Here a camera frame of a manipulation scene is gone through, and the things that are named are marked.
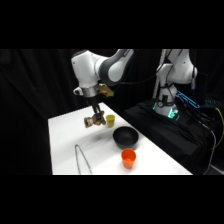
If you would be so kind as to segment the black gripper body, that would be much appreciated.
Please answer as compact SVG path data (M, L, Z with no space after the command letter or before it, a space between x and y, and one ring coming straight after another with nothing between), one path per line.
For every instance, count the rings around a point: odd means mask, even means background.
M90 97L88 99L88 103L94 108L94 109L100 109L99 103L100 98L99 96Z

